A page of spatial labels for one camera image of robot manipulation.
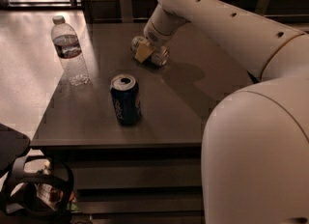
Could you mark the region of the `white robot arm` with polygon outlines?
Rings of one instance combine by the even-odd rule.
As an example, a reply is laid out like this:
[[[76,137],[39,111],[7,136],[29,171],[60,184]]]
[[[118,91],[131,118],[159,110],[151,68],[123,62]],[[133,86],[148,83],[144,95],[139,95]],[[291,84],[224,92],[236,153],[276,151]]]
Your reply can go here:
[[[306,33],[218,0],[157,0],[135,45],[159,53],[191,22],[256,78],[211,112],[202,140],[206,224],[308,224]]]

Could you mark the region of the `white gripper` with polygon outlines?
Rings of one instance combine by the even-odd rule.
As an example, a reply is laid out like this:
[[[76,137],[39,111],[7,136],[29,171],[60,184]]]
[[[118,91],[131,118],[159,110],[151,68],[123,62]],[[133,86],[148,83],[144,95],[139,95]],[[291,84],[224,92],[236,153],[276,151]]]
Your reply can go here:
[[[152,45],[147,45],[145,43],[140,43],[135,53],[135,59],[143,63],[146,61],[153,53],[155,47],[162,47],[168,43],[171,39],[170,36],[166,36],[158,32],[152,25],[147,24],[144,28],[144,37]]]

